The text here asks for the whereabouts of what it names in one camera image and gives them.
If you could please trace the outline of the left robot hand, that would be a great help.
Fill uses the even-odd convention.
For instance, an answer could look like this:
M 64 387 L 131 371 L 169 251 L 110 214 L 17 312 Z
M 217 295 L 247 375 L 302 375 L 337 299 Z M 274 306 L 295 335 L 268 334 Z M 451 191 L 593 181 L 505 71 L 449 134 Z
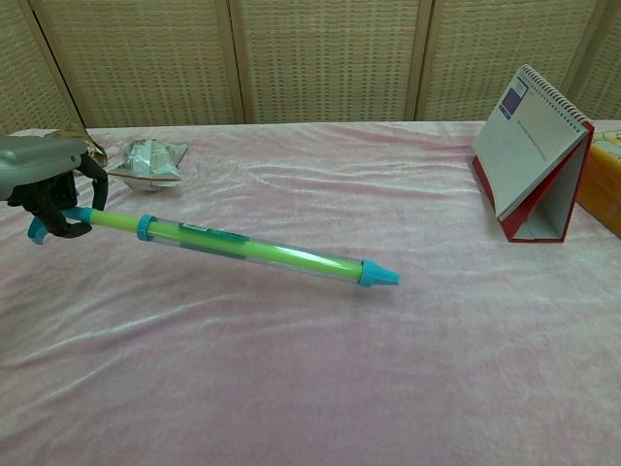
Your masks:
M 91 179 L 92 206 L 78 206 L 74 173 Z M 27 231 L 40 245 L 46 236 L 74 239 L 91 231 L 91 214 L 105 209 L 108 174 L 85 142 L 41 136 L 1 138 L 1 200 L 33 216 Z

